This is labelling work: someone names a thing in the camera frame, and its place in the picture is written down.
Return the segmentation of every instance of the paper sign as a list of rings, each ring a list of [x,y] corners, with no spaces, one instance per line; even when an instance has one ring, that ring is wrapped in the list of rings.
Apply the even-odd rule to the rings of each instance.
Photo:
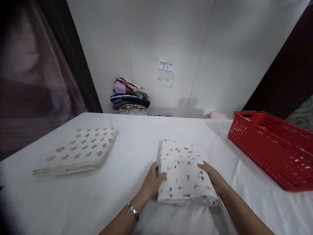
[[[174,74],[171,73],[159,73],[157,77],[157,86],[171,87],[173,88]]]
[[[159,61],[159,69],[172,72],[172,70],[173,70],[173,64],[170,63],[170,62],[168,62],[168,61],[163,60],[162,58],[160,58],[160,61]]]

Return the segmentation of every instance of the folded baby blanket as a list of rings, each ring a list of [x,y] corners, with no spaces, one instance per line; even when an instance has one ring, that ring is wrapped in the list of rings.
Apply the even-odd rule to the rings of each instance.
[[[159,188],[157,202],[217,206],[218,197],[210,177],[198,163],[203,164],[193,145],[163,140],[159,170],[167,172],[167,176]]]
[[[36,166],[33,175],[66,175],[96,169],[116,134],[115,128],[77,129]]]

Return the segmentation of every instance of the white table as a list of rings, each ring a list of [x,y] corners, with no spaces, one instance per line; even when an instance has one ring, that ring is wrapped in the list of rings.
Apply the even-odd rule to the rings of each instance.
[[[0,162],[1,196],[23,234],[97,234],[137,193],[162,139],[192,143],[275,234],[311,234],[313,192],[288,193],[228,138],[232,121],[84,113]],[[75,129],[113,126],[115,144],[96,171],[36,177],[32,170]],[[149,202],[134,234],[233,234],[223,206]]]

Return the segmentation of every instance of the wrist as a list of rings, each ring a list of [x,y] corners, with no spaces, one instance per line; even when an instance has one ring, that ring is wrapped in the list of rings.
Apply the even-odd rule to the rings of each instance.
[[[134,198],[131,199],[130,202],[133,205],[133,207],[137,210],[137,212],[141,214],[142,210],[144,209],[149,200],[150,199],[147,196],[145,196],[144,193],[139,191],[136,194],[136,196],[134,196]]]
[[[228,184],[224,185],[223,187],[220,188],[219,190],[219,197],[223,200],[228,197],[230,194],[230,191],[232,190],[232,187],[230,187]]]

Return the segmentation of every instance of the bracelet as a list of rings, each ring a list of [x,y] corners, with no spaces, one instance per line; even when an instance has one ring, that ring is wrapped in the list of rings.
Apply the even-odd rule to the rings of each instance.
[[[128,207],[130,208],[131,212],[134,214],[135,216],[135,220],[138,221],[140,219],[140,214],[136,211],[136,209],[132,206],[131,202],[129,202]]]

